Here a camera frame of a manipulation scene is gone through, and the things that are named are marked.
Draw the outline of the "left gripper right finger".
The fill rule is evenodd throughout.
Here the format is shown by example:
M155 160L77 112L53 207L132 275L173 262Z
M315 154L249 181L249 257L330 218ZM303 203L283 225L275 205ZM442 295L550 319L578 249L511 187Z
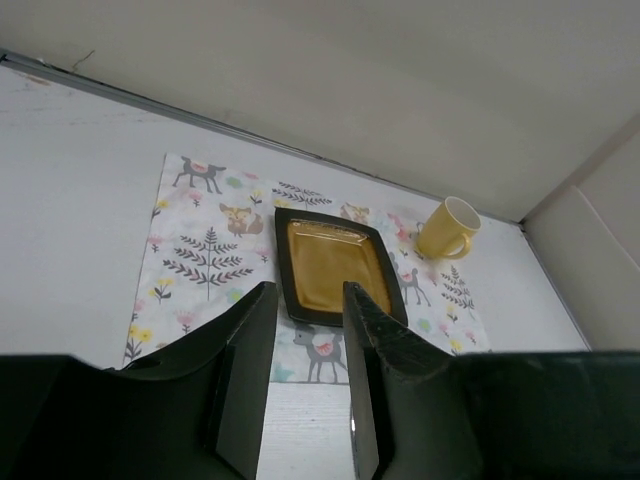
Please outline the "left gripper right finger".
M635 351L445 353L343 288L360 479L635 479Z

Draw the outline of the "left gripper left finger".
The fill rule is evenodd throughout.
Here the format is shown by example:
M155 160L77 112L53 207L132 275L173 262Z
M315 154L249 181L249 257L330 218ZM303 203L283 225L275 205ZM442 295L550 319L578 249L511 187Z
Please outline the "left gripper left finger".
M262 282L120 370L3 356L2 477L255 478L276 323L276 285Z

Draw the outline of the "knife with teal handle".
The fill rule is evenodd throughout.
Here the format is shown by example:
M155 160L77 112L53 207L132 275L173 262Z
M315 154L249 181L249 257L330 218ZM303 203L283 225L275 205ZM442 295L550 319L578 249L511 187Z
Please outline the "knife with teal handle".
M349 420L349 428L350 428L350 441L351 441L351 452L352 452L352 463L353 463L353 471L354 478L359 479L359 467L358 467L358 458L357 458L357 444L356 444L356 424L353 407L350 406L350 420Z

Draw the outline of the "floral animal print cloth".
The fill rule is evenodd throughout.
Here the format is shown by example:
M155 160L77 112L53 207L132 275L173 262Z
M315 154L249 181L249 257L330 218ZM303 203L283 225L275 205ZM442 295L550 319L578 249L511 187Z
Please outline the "floral animal print cloth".
M282 181L169 154L165 158L125 362L180 339L277 281L277 208L322 212L376 229L390 255L412 330L450 354L489 349L469 287L452 263L427 264L415 224Z

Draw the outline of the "yellow mug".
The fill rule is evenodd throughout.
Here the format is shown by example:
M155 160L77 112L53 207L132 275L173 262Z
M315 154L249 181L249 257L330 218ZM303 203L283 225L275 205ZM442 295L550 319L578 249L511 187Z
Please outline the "yellow mug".
M421 227L416 245L429 259L457 260L471 250L472 238L481 229L481 219L465 200L449 196Z

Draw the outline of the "square yellow black plate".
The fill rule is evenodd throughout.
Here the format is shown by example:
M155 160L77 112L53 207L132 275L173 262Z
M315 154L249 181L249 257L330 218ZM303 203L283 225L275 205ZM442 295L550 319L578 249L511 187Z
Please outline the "square yellow black plate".
M278 207L277 258L286 311L306 324L340 327L343 284L359 284L383 312L408 324L395 268L377 230L318 212Z

